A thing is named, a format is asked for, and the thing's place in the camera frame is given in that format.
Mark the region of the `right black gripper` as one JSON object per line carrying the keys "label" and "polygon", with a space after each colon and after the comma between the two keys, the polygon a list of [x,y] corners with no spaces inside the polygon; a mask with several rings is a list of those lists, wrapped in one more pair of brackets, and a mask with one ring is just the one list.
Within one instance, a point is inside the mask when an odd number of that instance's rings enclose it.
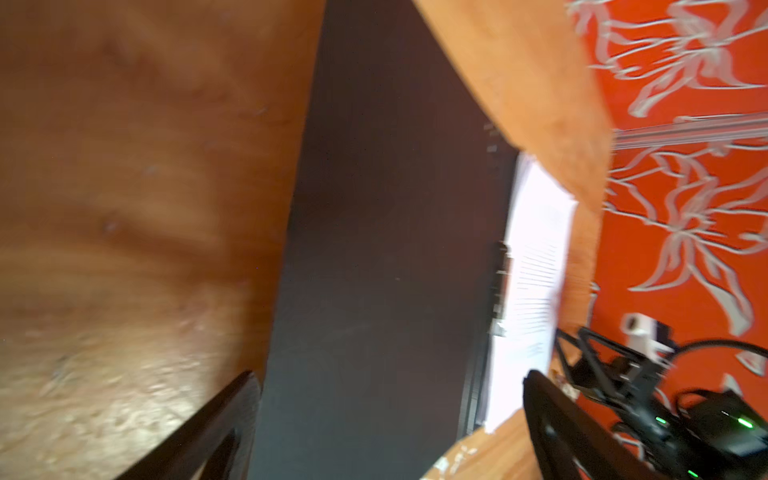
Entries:
{"label": "right black gripper", "polygon": [[[581,353],[575,364],[567,362],[561,340]],[[593,341],[617,356],[604,363]],[[653,362],[639,360],[634,350],[587,327],[581,327],[577,337],[557,329],[554,350],[571,386],[589,399],[614,399],[611,408],[618,420],[611,425],[611,433],[617,441],[659,473],[674,479],[696,477],[690,468],[696,460],[694,442],[679,418],[658,399],[659,375]]]}

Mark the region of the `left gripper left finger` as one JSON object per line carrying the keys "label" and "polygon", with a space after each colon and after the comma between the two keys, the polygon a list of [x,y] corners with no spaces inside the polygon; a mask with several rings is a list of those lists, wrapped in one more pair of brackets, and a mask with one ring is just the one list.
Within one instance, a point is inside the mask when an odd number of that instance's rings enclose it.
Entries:
{"label": "left gripper left finger", "polygon": [[120,479],[245,479],[261,398],[244,371]]}

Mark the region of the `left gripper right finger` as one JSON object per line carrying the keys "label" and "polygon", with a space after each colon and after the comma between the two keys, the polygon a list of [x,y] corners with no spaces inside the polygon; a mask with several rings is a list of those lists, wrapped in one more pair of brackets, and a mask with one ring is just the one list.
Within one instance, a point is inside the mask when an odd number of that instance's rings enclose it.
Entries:
{"label": "left gripper right finger", "polygon": [[544,479],[658,479],[546,376],[531,370],[523,381],[523,405]]}

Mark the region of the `printed sheet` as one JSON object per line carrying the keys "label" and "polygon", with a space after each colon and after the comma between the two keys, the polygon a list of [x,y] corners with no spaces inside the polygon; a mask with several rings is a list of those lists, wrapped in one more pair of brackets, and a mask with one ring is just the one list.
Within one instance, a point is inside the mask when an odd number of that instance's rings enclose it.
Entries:
{"label": "printed sheet", "polygon": [[503,240],[500,313],[491,325],[484,430],[523,408],[523,381],[548,371],[578,201],[527,152],[518,155]]}

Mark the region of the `blue folder black inside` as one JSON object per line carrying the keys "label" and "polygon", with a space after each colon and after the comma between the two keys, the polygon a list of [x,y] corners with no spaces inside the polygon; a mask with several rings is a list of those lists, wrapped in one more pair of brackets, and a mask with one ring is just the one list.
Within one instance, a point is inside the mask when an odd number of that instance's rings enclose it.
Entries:
{"label": "blue folder black inside", "polygon": [[251,478],[417,479],[471,429],[516,157],[412,2],[327,3]]}

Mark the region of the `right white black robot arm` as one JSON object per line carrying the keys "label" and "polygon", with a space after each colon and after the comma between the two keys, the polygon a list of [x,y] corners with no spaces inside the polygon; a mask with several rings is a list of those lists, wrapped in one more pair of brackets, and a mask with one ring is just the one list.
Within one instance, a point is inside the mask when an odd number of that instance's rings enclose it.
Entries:
{"label": "right white black robot arm", "polygon": [[693,388],[662,400],[659,386],[675,361],[710,348],[767,355],[754,344],[705,339],[651,358],[587,327],[554,337],[568,383],[613,411],[611,434],[646,466],[674,479],[764,479],[767,422],[735,391]]}

